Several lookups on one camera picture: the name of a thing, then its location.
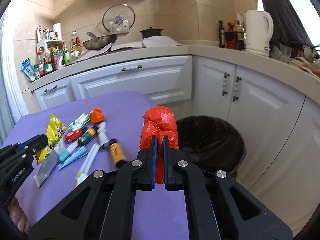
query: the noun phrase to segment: paper towel roll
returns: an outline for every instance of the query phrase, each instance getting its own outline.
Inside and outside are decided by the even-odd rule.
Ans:
[[[62,35],[61,35],[61,23],[56,23],[53,25],[53,31],[58,33],[58,39],[62,40]]]

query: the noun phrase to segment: purple tablecloth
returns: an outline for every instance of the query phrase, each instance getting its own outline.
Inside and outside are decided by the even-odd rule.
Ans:
[[[108,137],[116,138],[128,160],[133,160],[139,151],[143,115],[147,109],[155,105],[151,99],[134,91],[67,103],[20,118],[4,146],[24,142],[37,134],[45,133],[52,113],[55,113],[65,125],[69,125],[84,112],[89,113],[95,107],[100,107],[105,114]],[[94,138],[88,144],[88,149],[95,141]],[[84,159],[85,157],[60,171],[56,167],[40,188],[37,188],[33,179],[37,171],[36,161],[33,162],[34,171],[16,194],[31,225],[74,189],[75,177]],[[116,170],[108,152],[98,152],[89,172],[98,169],[105,172]],[[183,191],[167,191],[164,185],[158,184],[152,192],[137,191],[132,240],[144,239],[189,239]]]

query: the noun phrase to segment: black pot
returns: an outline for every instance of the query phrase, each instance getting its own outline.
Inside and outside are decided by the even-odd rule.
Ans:
[[[150,26],[148,29],[140,31],[140,33],[144,39],[152,36],[161,36],[161,31],[163,31],[163,29],[154,29],[152,26]]]

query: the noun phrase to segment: black garbage bag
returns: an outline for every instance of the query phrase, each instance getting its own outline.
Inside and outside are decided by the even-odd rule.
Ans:
[[[190,116],[178,120],[177,128],[179,149],[184,151],[185,160],[203,171],[233,174],[245,157],[241,135],[219,118]]]

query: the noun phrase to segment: human hand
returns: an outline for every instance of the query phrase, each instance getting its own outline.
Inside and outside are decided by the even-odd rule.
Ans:
[[[26,214],[19,206],[18,199],[14,197],[8,206],[9,216],[13,223],[18,227],[21,232],[29,230],[29,222]]]

